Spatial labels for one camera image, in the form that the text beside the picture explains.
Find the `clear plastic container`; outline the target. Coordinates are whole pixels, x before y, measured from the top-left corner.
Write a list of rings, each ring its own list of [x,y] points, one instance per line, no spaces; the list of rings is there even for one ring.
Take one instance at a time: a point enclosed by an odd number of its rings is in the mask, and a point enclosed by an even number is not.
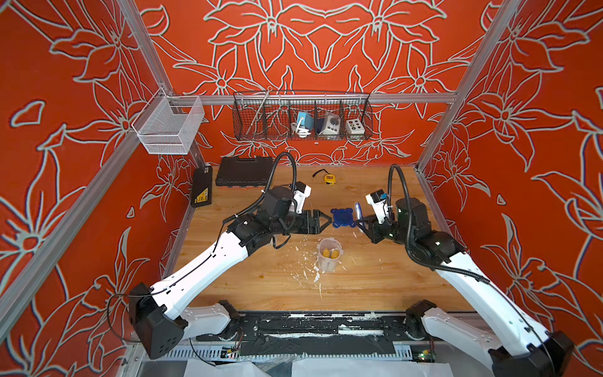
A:
[[[334,238],[326,238],[318,244],[317,265],[324,273],[335,271],[339,259],[344,255],[342,245]]]

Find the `blue toothbrush case back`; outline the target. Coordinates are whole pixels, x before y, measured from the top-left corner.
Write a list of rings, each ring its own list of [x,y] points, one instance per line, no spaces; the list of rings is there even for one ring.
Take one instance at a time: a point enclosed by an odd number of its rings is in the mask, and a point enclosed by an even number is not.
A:
[[[361,204],[359,202],[356,202],[354,204],[354,210],[355,210],[355,214],[356,214],[356,220],[360,221],[363,218],[363,212],[362,212]]]

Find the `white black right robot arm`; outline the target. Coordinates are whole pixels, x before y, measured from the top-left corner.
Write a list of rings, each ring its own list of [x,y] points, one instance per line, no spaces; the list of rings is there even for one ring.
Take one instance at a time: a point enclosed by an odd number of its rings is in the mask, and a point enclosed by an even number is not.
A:
[[[548,331],[526,314],[487,278],[461,243],[447,232],[434,231],[423,203],[403,198],[393,204],[382,190],[366,200],[374,213],[356,224],[371,242],[404,245],[413,262],[445,279],[489,327],[482,331],[422,300],[406,311],[409,338],[442,339],[496,376],[564,375],[574,350],[571,339],[561,331]]]

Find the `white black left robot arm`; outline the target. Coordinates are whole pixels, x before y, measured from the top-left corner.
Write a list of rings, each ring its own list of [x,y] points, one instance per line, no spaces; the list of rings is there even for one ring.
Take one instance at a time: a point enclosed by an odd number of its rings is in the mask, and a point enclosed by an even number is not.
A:
[[[311,188],[267,188],[248,209],[224,220],[225,231],[205,251],[180,270],[151,286],[140,283],[129,293],[130,323],[150,359],[169,353],[183,339],[219,335],[232,331],[239,314],[220,301],[213,306],[191,308],[190,303],[205,288],[234,265],[271,244],[276,236],[315,235],[331,219],[320,210],[306,210]]]

